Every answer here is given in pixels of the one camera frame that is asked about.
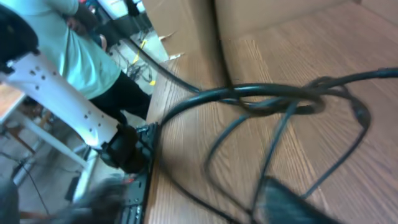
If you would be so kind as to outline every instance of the white table leg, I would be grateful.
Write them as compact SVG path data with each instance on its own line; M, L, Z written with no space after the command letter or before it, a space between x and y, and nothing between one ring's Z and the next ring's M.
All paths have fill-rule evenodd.
M56 148L58 151L60 151L67 157L73 159L77 163L81 164L83 167L86 167L87 162L84 159L75 154L68 146L64 145L64 143L62 143L54 136L43 130L40 126L35 124L31 119L29 119L24 114L22 114L18 110L15 110L11 114L11 117L12 119L15 119L16 121L20 122L27 129L36 133L40 138L42 138L45 142L49 143L52 147Z

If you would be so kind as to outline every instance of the person's arm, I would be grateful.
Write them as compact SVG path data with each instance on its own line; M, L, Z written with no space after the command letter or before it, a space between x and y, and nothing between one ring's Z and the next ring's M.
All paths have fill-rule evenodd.
M44 0L59 13L70 16L81 22L86 30L92 30L99 25L95 15L78 0Z

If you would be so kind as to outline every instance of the gray floor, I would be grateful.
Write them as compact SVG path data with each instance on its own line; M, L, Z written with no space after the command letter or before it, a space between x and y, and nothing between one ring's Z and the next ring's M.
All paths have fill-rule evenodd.
M151 32L146 39L148 42L144 47L145 51L150 52L151 55L158 61L164 61L168 59L168 56L165 53L165 50L155 32ZM118 49L124 55L124 57L128 58L129 62L131 63L135 57L135 53L129 50L123 43L118 47ZM113 53L112 58L116 61L116 63L119 63L122 68L126 67L126 62L119 58L117 50L112 48L111 51ZM142 75L146 76L147 73L148 71L145 71ZM153 70L153 80L156 79L156 76L157 74ZM140 78L137 83L146 93L152 94L154 89L153 85L150 85L144 81L143 78ZM145 124L145 121L137 116L127 113L125 114L130 125L142 126ZM81 141L77 138L75 132L61 121L55 122L52 128L52 134L59 140L63 141L70 148L74 148L75 146L81 144ZM30 145L33 145L35 142L37 142L37 137L35 137L34 134L30 133L29 131L24 131L21 136ZM23 148L23 146L19 145L12 139L1 138L0 145L2 146L0 151L6 151L16 158L23 158L29 154ZM48 144L41 144L39 146L38 154L39 165L34 166L30 171L30 174L34 179L49 212L55 213L56 211L68 205L68 201L65 200L65 195L72 178L79 176L81 167L75 162L71 161L69 158L65 157L63 154L52 149ZM16 166L16 163L13 161L8 161L2 157L0 157L0 163L2 164L0 176L9 177L12 172L12 168ZM92 188L98 182L114 173L122 172L117 169L112 169L105 165L101 160L98 160L90 179L89 188ZM27 212L45 213L45 209L40 202L37 192L35 191L35 188L29 177L26 177L19 186L19 195L21 210Z

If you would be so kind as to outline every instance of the wooden tabletop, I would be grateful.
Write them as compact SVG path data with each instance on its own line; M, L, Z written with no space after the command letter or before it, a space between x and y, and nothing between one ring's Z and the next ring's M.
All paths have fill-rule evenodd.
M24 97L23 92L4 83L0 84L0 124L8 118Z
M224 41L235 83L304 85L319 76L340 77L398 66L398 28L352 3ZM202 88L217 86L216 60L186 54L170 65L178 76ZM345 223L398 220L398 80L361 81L348 88L370 108L373 123L356 152L308 199ZM191 93L158 76L148 121ZM271 174L303 193L347 150L360 127L347 102L326 97L322 114L291 119L271 164ZM163 130L159 149L173 175L191 192L247 221L206 183L202 163L209 147L239 116L232 106L208 103L188 110ZM218 151L212 172L249 205L279 116L250 119ZM156 166L147 223L224 223L176 191Z

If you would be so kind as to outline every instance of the light green shirt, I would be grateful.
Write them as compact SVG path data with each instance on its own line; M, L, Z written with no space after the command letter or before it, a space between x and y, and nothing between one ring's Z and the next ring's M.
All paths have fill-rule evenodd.
M39 50L60 74L92 99L108 90L121 69L89 37L79 36L66 25L62 14L77 12L78 0L0 0L20 15L36 32Z

